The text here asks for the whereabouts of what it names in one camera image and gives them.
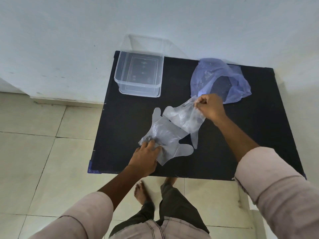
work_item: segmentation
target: pink shirt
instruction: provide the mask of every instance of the pink shirt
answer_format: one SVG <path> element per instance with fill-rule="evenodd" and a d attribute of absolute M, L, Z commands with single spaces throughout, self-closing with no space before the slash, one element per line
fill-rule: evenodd
<path fill-rule="evenodd" d="M 249 151 L 239 162 L 236 181 L 257 205 L 279 238 L 319 238 L 319 189 L 312 186 L 271 148 Z M 86 195 L 31 239 L 101 239 L 108 230 L 113 204 L 102 192 Z M 210 238 L 189 223 L 165 218 L 161 227 L 151 221 L 129 226 L 112 238 Z"/>

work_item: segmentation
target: black tabletop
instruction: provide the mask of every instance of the black tabletop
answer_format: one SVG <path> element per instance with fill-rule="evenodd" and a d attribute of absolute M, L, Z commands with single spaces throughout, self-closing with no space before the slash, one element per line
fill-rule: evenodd
<path fill-rule="evenodd" d="M 190 79 L 197 60 L 164 59 L 161 96 L 158 98 L 121 94 L 114 81 L 119 52 L 108 84 L 105 104 L 92 153 L 92 170 L 119 173 L 128 164 L 138 141 L 149 131 L 154 108 L 163 112 L 190 98 Z M 272 68 L 241 66 L 252 95 L 224 105 L 226 114 L 258 144 L 274 148 L 294 169 L 303 174 L 287 116 Z M 190 136 L 180 143 L 191 144 Z M 154 176 L 231 180 L 237 167 L 234 155 L 219 129 L 205 120 L 199 129 L 198 148 L 187 157 L 176 157 L 157 165 Z"/>

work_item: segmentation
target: rolled-up sleeve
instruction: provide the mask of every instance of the rolled-up sleeve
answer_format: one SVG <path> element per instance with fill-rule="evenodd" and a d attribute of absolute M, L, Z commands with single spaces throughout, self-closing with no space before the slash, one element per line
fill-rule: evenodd
<path fill-rule="evenodd" d="M 239 162 L 235 179 L 278 238 L 317 238 L 319 189 L 272 148 L 258 147 Z"/>
<path fill-rule="evenodd" d="M 30 238 L 101 239 L 108 230 L 112 216 L 111 199 L 102 192 L 93 192 Z"/>

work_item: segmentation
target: plastic bag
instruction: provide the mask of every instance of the plastic bag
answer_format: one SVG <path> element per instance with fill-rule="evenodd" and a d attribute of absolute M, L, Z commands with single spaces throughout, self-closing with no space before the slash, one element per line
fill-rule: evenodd
<path fill-rule="evenodd" d="M 162 151 L 157 156 L 157 162 L 164 165 L 168 160 L 179 157 L 188 156 L 194 152 L 189 144 L 179 144 L 179 140 L 187 136 L 189 133 L 174 125 L 167 117 L 161 116 L 160 108 L 155 108 L 152 116 L 152 126 L 148 133 L 138 142 L 155 141 L 155 147 L 161 145 Z"/>
<path fill-rule="evenodd" d="M 224 104 L 240 101 L 251 95 L 250 85 L 240 66 L 228 65 L 219 59 L 201 59 L 190 80 L 191 96 L 216 93 Z"/>
<path fill-rule="evenodd" d="M 202 113 L 194 107 L 196 99 L 197 96 L 193 96 L 178 107 L 166 107 L 163 112 L 163 116 L 166 116 L 176 126 L 190 133 L 195 149 L 197 149 L 198 144 L 198 130 L 205 120 Z"/>

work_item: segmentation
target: left hand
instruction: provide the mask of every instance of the left hand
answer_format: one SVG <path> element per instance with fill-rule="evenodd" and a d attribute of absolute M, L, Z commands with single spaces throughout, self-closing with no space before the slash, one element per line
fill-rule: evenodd
<path fill-rule="evenodd" d="M 157 166 L 157 155 L 162 150 L 161 146 L 154 149 L 155 142 L 151 140 L 149 143 L 143 142 L 140 148 L 137 148 L 128 164 L 140 173 L 141 177 L 147 177 L 155 171 Z"/>

